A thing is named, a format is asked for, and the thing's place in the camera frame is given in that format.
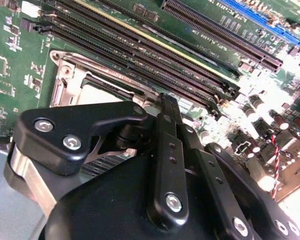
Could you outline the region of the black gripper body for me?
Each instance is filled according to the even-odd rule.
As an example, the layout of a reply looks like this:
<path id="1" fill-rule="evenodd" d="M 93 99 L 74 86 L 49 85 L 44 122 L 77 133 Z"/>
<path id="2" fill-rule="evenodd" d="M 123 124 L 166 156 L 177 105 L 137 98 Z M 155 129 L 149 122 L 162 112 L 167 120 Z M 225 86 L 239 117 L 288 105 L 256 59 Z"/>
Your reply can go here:
<path id="1" fill-rule="evenodd" d="M 183 225 L 150 218 L 153 159 L 138 156 L 63 196 L 41 240 L 218 240 L 196 174 L 186 173 L 189 215 Z"/>

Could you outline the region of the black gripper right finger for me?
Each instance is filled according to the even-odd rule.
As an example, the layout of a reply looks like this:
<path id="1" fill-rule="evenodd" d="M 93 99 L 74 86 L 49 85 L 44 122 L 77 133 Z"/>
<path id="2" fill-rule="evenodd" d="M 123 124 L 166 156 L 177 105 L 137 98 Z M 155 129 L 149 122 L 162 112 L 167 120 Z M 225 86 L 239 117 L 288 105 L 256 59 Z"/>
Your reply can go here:
<path id="1" fill-rule="evenodd" d="M 194 168 L 202 185 L 217 239 L 300 240 L 295 222 L 224 149 L 216 143 L 202 146 L 196 132 L 183 124 L 177 100 L 173 113 L 185 165 Z"/>

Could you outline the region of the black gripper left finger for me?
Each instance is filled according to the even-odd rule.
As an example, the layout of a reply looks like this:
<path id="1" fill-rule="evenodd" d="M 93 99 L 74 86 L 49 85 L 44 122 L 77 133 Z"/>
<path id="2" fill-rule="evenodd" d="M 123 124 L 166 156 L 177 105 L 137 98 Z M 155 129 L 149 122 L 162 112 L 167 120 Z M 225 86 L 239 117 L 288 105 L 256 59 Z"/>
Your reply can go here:
<path id="1" fill-rule="evenodd" d="M 178 228 L 189 217 L 178 102 L 161 94 L 159 113 L 132 101 L 39 108 L 23 112 L 12 135 L 9 165 L 49 217 L 79 187 L 84 164 L 136 150 L 133 167 L 146 163 L 150 187 L 146 212 L 160 228 Z"/>

